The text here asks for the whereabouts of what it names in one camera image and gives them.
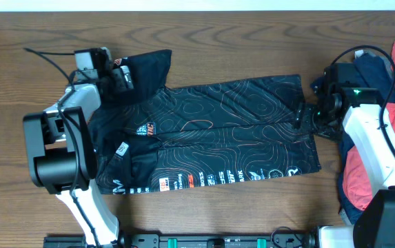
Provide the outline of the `black orange-patterned jersey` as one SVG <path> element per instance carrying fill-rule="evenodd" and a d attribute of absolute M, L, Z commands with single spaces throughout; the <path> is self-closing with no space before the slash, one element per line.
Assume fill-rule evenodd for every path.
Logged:
<path fill-rule="evenodd" d="M 172 53 L 117 59 L 133 89 L 104 101 L 88 129 L 103 194 L 143 194 L 315 173 L 299 75 L 169 88 Z"/>

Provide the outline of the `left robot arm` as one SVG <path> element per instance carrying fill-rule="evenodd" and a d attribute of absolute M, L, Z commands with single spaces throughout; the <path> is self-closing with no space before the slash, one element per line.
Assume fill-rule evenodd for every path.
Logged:
<path fill-rule="evenodd" d="M 98 150 L 88 119 L 102 99 L 133 88 L 128 66 L 77 63 L 63 96 L 42 112 L 23 118 L 32 182 L 55 195 L 72 212 L 84 235 L 46 238 L 44 247 L 125 247 L 119 219 L 105 203 L 96 182 Z"/>

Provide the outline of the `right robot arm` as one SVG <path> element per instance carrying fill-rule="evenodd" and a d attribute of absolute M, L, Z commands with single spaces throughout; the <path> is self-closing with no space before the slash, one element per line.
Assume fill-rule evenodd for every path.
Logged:
<path fill-rule="evenodd" d="M 358 150 L 373 198 L 354 225 L 322 226 L 305 234 L 303 247 L 395 247 L 395 133 L 374 88 L 342 87 L 318 105 L 301 101 L 294 128 L 335 139 L 346 133 Z"/>

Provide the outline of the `navy blue garment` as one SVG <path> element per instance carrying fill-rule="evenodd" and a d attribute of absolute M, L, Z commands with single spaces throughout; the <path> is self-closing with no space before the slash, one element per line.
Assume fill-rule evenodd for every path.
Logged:
<path fill-rule="evenodd" d="M 386 58 L 364 52 L 352 62 L 356 83 L 360 87 L 377 88 L 386 97 L 392 85 L 392 70 L 388 66 Z M 354 224 L 372 200 L 372 189 L 358 150 L 345 132 L 338 150 L 342 164 L 337 180 L 340 215 L 345 223 Z"/>

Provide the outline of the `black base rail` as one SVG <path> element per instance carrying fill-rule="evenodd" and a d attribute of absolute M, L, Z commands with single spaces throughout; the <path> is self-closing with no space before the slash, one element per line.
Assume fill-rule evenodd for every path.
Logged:
<path fill-rule="evenodd" d="M 172 236 L 134 234 L 109 245 L 121 248 L 319 248 L 316 234 L 276 232 L 269 236 Z"/>

